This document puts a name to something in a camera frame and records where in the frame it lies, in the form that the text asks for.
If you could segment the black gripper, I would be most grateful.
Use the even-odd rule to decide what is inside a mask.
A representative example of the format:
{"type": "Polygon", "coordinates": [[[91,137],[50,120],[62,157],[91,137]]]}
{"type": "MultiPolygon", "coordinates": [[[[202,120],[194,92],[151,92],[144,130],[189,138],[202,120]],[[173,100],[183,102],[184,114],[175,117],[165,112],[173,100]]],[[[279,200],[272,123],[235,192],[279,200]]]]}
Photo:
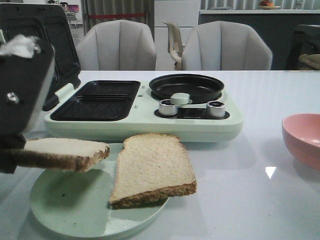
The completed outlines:
{"type": "Polygon", "coordinates": [[[55,71],[55,50],[46,40],[21,34],[0,47],[0,172],[13,174],[11,150],[23,149],[45,103],[55,71]]]}

